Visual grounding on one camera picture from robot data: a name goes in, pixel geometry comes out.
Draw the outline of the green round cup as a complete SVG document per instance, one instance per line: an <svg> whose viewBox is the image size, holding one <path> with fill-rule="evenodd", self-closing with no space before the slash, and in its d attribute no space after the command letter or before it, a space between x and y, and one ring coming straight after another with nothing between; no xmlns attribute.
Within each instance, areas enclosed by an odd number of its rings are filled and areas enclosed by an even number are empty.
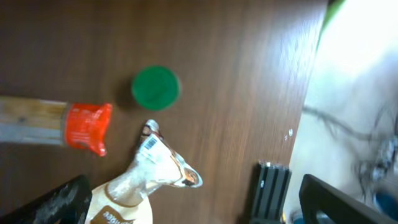
<svg viewBox="0 0 398 224"><path fill-rule="evenodd" d="M131 95L146 110L161 111L170 108L180 97L180 79L169 68L151 65L140 70L131 81Z"/></svg>

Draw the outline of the beige snack bag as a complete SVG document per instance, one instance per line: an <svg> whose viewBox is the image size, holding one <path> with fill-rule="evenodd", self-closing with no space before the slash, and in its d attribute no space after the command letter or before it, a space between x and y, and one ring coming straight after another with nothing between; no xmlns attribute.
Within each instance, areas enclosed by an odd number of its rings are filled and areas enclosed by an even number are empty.
<svg viewBox="0 0 398 224"><path fill-rule="evenodd" d="M152 223L150 194L163 185L198 188L202 184L198 172L165 142L158 123L149 119L127 170L92 191L85 223Z"/></svg>

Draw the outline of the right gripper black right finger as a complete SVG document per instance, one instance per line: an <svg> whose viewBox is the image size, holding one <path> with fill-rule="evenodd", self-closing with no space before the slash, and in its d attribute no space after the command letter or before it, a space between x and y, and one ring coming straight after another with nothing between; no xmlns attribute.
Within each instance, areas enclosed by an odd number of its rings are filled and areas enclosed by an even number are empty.
<svg viewBox="0 0 398 224"><path fill-rule="evenodd" d="M314 175L305 174L299 191L305 223L319 224L322 212L334 223L394 224L396 221L378 213Z"/></svg>

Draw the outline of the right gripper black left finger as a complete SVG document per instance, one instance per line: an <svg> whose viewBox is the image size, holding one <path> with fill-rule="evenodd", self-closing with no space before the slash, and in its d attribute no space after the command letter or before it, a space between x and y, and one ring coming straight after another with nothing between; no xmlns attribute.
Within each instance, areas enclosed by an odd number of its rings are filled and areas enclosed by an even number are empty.
<svg viewBox="0 0 398 224"><path fill-rule="evenodd" d="M90 183L79 175L17 210L1 217L1 223L83 224L92 199Z"/></svg>

